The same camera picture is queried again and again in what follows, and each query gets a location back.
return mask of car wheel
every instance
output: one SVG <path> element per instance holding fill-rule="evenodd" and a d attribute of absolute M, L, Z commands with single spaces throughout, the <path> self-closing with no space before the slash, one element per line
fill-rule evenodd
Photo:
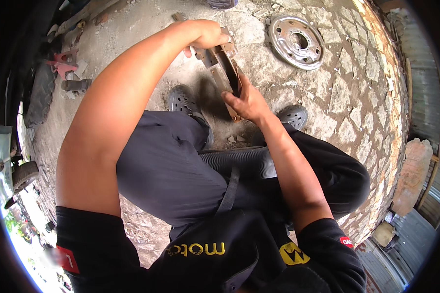
<path fill-rule="evenodd" d="M 45 122 L 52 102 L 55 77 L 56 73 L 52 72 L 50 65 L 40 63 L 37 66 L 29 101 L 23 101 L 26 128 L 34 128 Z"/>
<path fill-rule="evenodd" d="M 36 162 L 26 162 L 14 168 L 12 173 L 13 192 L 17 194 L 39 177 Z"/>

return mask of black shirt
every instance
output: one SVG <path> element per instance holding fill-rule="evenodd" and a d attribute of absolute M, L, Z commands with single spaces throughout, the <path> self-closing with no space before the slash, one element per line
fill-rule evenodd
<path fill-rule="evenodd" d="M 172 241 L 147 270 L 121 218 L 57 207 L 57 245 L 75 292 L 364 292 L 352 244 L 333 219 L 297 236 L 258 211 L 218 214 Z"/>

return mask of red patch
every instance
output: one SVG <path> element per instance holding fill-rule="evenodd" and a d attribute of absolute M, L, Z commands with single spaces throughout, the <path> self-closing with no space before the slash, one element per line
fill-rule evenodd
<path fill-rule="evenodd" d="M 340 241 L 342 244 L 346 245 L 347 247 L 353 248 L 354 246 L 352 245 L 351 240 L 346 236 L 346 237 L 341 237 Z"/>
<path fill-rule="evenodd" d="M 69 249 L 65 249 L 57 245 L 57 248 L 60 249 L 65 254 L 65 262 L 62 268 L 66 271 L 79 274 L 78 266 L 76 265 L 75 257 L 73 256 L 73 252 Z"/>

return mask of metal disc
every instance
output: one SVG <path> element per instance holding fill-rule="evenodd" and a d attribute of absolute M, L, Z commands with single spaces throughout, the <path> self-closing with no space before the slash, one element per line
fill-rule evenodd
<path fill-rule="evenodd" d="M 300 69 L 313 70 L 324 60 L 324 41 L 305 20 L 280 15 L 271 21 L 269 37 L 277 53 Z"/>

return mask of metal wall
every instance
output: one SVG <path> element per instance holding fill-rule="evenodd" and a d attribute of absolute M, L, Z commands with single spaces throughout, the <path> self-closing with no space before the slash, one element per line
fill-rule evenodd
<path fill-rule="evenodd" d="M 416 274 L 435 239 L 435 229 L 415 209 L 404 217 L 395 215 L 391 224 L 399 236 L 394 248 Z"/>
<path fill-rule="evenodd" d="M 396 14 L 401 50 L 411 62 L 412 111 L 410 133 L 428 139 L 437 153 L 440 140 L 440 80 L 434 56 L 416 21 L 404 10 Z"/>
<path fill-rule="evenodd" d="M 404 289 L 401 281 L 394 280 L 390 271 L 394 271 L 387 260 L 382 259 L 380 249 L 367 238 L 355 252 L 362 261 L 367 274 L 368 293 L 399 293 Z"/>

